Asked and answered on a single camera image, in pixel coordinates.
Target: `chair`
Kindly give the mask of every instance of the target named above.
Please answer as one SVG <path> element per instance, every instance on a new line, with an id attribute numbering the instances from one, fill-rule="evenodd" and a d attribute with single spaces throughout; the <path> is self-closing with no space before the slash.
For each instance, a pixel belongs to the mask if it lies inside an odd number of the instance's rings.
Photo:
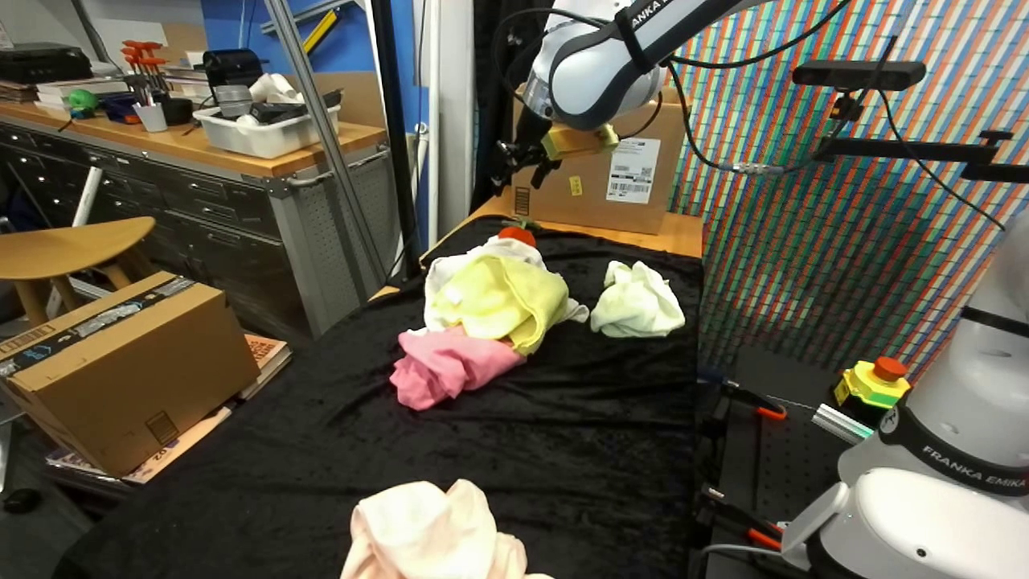
<path id="1" fill-rule="evenodd" d="M 13 283 L 28 324 L 42 324 L 49 292 L 58 288 L 61 308 L 79 305 L 70 288 L 70 272 L 98 270 L 117 288 L 154 266 L 139 251 L 151 234 L 154 218 L 118 218 L 79 228 L 37 228 L 0 234 L 0 281 Z"/>

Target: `pink cloth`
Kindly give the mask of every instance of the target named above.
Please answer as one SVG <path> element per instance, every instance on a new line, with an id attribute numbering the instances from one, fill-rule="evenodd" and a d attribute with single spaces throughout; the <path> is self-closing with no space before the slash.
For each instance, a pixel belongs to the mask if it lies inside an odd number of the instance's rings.
<path id="1" fill-rule="evenodd" d="M 463 332 L 401 332 L 389 384 L 396 398 L 415 411 L 456 398 L 461 394 L 481 390 L 489 381 L 522 365 L 517 350 L 505 340 L 477 340 Z"/>

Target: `white robot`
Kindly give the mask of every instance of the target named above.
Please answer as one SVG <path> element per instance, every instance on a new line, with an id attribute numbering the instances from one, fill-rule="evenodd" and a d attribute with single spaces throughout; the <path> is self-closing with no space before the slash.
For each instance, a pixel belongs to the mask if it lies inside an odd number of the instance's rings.
<path id="1" fill-rule="evenodd" d="M 659 60 L 750 0 L 557 0 L 526 108 L 577 129 L 642 105 Z M 948 350 L 838 483 L 786 523 L 782 556 L 835 575 L 1029 574 L 1029 218 L 1013 226 Z"/>

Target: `black cloth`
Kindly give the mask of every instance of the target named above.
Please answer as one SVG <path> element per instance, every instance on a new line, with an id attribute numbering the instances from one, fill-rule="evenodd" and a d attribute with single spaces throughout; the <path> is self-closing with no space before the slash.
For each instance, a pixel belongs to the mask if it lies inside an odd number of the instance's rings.
<path id="1" fill-rule="evenodd" d="M 479 218 L 436 253 L 497 232 Z M 646 259 L 682 298 L 671 337 L 611 340 L 557 324 L 507 376 L 432 411 L 389 386 L 421 298 L 372 303 L 295 355 L 171 472 L 96 523 L 58 575 L 332 579 L 349 508 L 378 489 L 474 479 L 530 568 L 557 579 L 682 575 L 690 539 L 700 263 L 540 234 L 548 266 L 594 305 L 611 258 Z"/>

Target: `cardboard box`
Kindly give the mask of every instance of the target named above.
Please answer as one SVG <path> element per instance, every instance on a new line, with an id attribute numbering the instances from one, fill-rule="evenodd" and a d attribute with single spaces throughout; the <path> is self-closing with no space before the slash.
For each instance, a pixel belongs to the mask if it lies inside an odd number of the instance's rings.
<path id="1" fill-rule="evenodd" d="M 648 114 L 646 105 L 617 116 L 617 136 L 638 131 Z M 589 228 L 659 232 L 668 211 L 678 147 L 682 108 L 678 103 L 664 103 L 646 131 L 624 138 L 614 150 L 564 159 L 542 187 L 534 191 L 530 216 Z M 517 170 L 513 187 L 530 184 L 530 173 L 534 167 Z"/>
<path id="2" fill-rule="evenodd" d="M 0 344 L 0 384 L 61 446 L 122 476 L 258 381 L 211 286 L 154 272 Z"/>

